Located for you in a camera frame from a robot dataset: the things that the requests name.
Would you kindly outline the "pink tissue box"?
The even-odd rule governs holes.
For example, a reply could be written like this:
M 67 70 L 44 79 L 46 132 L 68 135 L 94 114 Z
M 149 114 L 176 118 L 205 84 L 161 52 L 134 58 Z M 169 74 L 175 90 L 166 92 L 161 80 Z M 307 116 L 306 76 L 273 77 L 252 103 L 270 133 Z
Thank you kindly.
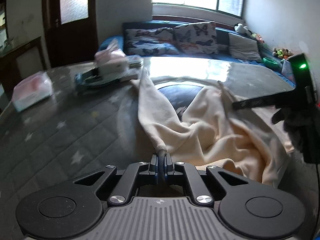
M 129 69 L 125 53 L 120 49 L 117 39 L 113 39 L 106 49 L 95 54 L 95 65 L 100 75 L 122 73 Z

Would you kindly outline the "flat butterfly print pillow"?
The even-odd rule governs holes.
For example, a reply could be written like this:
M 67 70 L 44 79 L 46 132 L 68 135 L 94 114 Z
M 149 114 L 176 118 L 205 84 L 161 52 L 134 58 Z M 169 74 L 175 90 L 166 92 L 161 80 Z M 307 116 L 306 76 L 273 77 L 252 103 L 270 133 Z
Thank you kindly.
M 161 56 L 179 55 L 174 45 L 173 29 L 126 29 L 124 48 L 127 55 Z

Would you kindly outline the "colourful plush toy pile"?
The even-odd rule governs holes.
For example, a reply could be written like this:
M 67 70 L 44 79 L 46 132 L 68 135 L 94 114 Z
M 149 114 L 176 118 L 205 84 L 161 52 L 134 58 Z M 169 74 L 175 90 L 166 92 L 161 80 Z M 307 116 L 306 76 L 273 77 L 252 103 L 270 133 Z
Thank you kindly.
M 274 48 L 272 55 L 278 59 L 287 59 L 288 57 L 293 56 L 293 53 L 286 48 Z

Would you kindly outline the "upright butterfly print pillow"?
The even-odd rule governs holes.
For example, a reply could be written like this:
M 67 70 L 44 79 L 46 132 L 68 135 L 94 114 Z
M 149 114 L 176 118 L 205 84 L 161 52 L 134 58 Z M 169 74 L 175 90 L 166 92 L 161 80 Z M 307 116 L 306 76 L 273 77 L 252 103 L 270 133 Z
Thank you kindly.
M 185 54 L 217 54 L 216 23 L 199 22 L 176 26 L 176 43 Z

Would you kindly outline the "round black table heater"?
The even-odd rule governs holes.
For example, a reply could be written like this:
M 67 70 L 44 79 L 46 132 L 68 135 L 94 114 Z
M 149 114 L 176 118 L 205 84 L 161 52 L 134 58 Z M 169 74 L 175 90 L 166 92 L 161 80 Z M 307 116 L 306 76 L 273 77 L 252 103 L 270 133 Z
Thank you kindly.
M 158 90 L 169 100 L 178 118 L 182 120 L 184 111 L 201 89 L 202 87 L 195 85 L 167 85 Z

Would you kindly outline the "teal tray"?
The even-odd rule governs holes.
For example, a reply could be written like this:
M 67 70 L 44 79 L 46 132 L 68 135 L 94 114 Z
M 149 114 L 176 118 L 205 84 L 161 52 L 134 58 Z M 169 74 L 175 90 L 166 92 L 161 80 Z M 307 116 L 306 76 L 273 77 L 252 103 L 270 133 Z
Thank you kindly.
M 92 73 L 91 70 L 85 73 L 78 73 L 74 77 L 75 91 L 78 94 L 100 90 L 106 87 L 117 85 L 119 83 L 120 79 L 112 78 L 111 80 L 108 80 L 99 74 Z

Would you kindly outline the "black and white plush toy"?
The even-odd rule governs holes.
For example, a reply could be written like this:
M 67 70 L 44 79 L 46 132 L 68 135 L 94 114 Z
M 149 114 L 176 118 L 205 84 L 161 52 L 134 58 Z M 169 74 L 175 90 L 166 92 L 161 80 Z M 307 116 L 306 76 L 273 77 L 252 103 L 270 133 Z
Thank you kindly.
M 242 23 L 235 24 L 234 30 L 235 30 L 235 32 L 237 32 L 241 35 L 246 35 L 246 36 L 252 35 L 252 32 L 249 30 L 249 28 L 247 26 L 244 26 Z

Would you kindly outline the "cream white garment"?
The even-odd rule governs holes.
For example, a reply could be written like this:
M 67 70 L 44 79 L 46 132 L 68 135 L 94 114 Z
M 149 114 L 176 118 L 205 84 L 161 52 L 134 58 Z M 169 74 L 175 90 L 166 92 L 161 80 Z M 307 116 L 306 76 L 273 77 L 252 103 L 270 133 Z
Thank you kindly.
M 144 70 L 132 81 L 138 120 L 157 153 L 200 169 L 216 165 L 277 187 L 290 161 L 292 144 L 266 111 L 234 111 L 235 96 L 222 84 L 203 87 L 178 116 Z

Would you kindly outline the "green plastic bowl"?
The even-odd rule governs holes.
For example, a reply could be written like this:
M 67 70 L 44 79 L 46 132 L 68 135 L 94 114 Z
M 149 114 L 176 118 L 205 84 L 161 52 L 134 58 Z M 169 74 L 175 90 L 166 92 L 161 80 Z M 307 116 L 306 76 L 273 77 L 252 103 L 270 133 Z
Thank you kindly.
M 277 61 L 268 57 L 263 58 L 263 64 L 270 69 L 276 69 L 279 67 L 279 64 Z

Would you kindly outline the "grey cushion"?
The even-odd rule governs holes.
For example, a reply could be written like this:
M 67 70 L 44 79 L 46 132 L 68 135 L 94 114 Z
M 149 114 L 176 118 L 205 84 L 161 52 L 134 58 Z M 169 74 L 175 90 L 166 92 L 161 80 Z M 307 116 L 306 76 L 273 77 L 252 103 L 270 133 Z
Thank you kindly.
M 262 61 L 257 41 L 233 33 L 228 33 L 228 38 L 232 57 L 244 61 Z

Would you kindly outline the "soft tissue pack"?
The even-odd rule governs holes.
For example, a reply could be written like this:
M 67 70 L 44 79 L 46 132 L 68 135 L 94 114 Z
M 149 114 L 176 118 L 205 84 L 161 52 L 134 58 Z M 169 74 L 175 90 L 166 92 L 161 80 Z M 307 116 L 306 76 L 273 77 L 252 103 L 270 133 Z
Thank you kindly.
M 12 94 L 12 104 L 21 112 L 53 94 L 52 81 L 46 72 L 37 72 L 17 84 Z

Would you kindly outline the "dark wooden door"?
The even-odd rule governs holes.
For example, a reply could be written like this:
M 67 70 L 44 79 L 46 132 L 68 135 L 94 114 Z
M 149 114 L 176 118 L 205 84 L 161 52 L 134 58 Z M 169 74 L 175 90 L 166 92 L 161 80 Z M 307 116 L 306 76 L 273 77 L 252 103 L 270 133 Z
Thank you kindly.
M 42 0 L 52 68 L 91 61 L 98 49 L 95 0 Z

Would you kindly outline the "grey quilted star table cover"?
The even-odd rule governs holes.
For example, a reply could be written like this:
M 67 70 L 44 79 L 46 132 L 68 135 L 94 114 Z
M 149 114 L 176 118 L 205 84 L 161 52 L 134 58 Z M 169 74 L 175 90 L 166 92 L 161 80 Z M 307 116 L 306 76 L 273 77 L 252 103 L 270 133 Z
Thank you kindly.
M 144 65 L 156 88 L 222 83 L 238 97 L 291 90 L 272 70 L 191 57 L 154 57 Z M 147 161 L 154 153 L 138 121 L 138 93 L 129 82 L 77 95 L 73 78 L 90 63 L 48 70 L 53 95 L 1 115 L 1 239 L 21 239 L 15 209 L 27 194 L 95 171 Z

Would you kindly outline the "blue corner sofa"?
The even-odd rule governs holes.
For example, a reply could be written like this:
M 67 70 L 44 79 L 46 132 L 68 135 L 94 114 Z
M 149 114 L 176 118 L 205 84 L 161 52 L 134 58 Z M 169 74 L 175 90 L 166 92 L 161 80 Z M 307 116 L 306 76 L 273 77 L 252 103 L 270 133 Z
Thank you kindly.
M 294 78 L 285 74 L 280 62 L 264 49 L 257 34 L 220 28 L 214 21 L 126 22 L 122 33 L 108 37 L 99 50 L 106 49 L 113 40 L 126 55 L 196 57 L 256 64 L 274 71 L 291 86 L 295 85 Z

